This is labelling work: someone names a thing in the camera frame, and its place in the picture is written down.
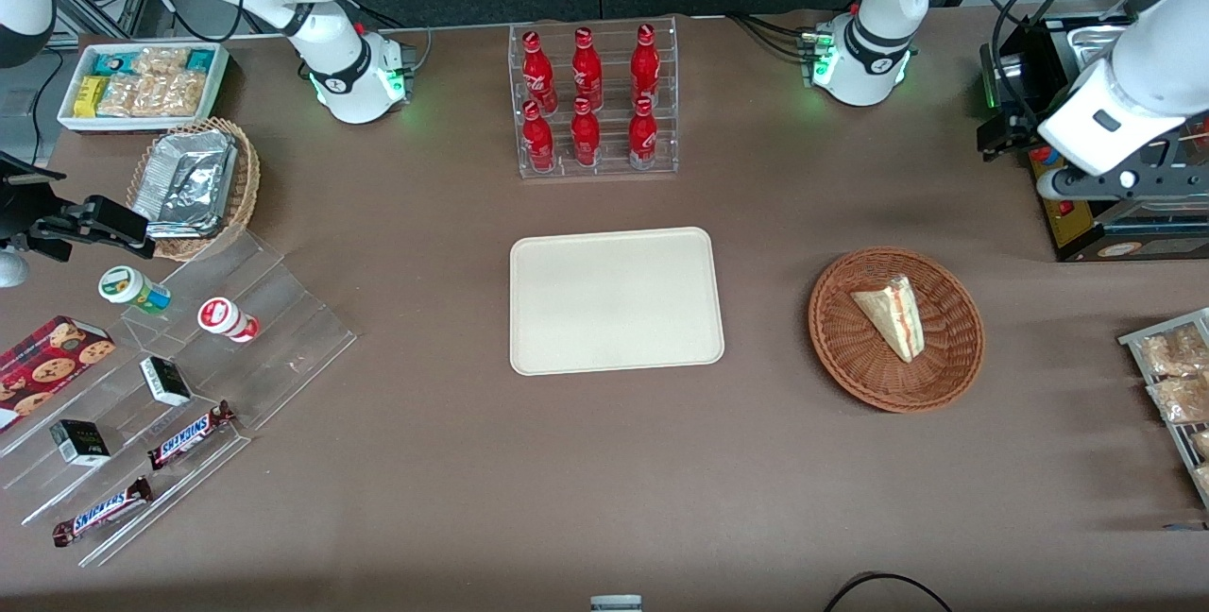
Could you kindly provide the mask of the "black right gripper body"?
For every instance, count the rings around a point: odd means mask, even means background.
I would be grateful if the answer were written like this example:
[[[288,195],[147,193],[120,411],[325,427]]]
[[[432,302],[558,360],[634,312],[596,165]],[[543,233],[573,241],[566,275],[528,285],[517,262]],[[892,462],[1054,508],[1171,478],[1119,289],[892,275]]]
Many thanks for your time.
[[[1,247],[27,250],[27,233],[45,216],[57,216],[65,200],[50,186],[65,174],[46,171],[1,152]]]

